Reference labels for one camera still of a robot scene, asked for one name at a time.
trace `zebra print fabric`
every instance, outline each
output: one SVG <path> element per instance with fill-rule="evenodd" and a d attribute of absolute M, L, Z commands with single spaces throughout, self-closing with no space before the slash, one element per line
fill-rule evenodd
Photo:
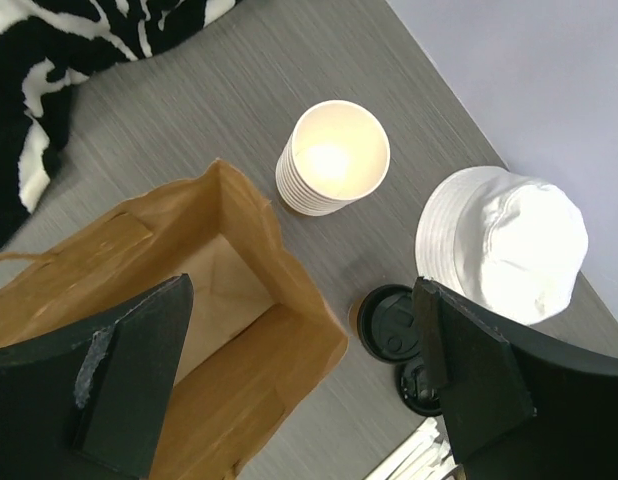
<path fill-rule="evenodd" d="M 0 248 L 60 168 L 74 86 L 178 45 L 241 0 L 0 0 Z"/>

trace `wooden table surface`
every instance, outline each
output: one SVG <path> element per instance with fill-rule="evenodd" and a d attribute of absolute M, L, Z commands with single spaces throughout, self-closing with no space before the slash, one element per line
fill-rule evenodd
<path fill-rule="evenodd" d="M 388 282 L 412 284 L 423 205 L 452 172 L 500 160 L 382 0 L 246 0 L 185 45 L 81 88 L 66 168 L 11 250 L 40 251 L 116 203 L 199 175 L 216 157 L 275 198 L 274 166 L 295 121 L 326 99 L 358 102 L 385 126 L 392 165 L 371 197 L 298 218 L 276 203 L 288 247 L 335 312 Z M 0 265 L 0 284 L 21 264 Z M 618 356 L 618 324 L 582 280 L 540 329 Z M 360 480 L 421 419 L 391 368 L 356 342 L 241 475 Z"/>

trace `paper cup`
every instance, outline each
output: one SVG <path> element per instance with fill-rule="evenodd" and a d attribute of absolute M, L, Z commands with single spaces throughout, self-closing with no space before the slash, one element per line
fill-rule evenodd
<path fill-rule="evenodd" d="M 355 103 L 330 100 L 298 120 L 278 160 L 276 185 L 297 212 L 327 215 L 378 188 L 389 162 L 378 119 Z"/>

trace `black plastic lid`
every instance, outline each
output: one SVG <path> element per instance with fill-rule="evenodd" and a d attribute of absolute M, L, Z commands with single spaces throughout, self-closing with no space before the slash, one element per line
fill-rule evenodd
<path fill-rule="evenodd" d="M 358 334 L 367 351 L 386 363 L 408 362 L 420 353 L 411 288 L 384 285 L 363 300 Z"/>
<path fill-rule="evenodd" d="M 420 355 L 396 367 L 396 388 L 402 403 L 409 410 L 423 417 L 442 415 L 440 399 L 428 385 L 424 362 Z"/>

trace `paper bag handle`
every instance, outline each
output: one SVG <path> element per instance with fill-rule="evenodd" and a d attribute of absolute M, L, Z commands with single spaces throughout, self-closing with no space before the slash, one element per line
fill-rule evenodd
<path fill-rule="evenodd" d="M 32 262 L 50 262 L 54 258 L 56 258 L 56 256 L 50 253 L 0 253 L 0 262 L 4 260 L 29 260 Z"/>

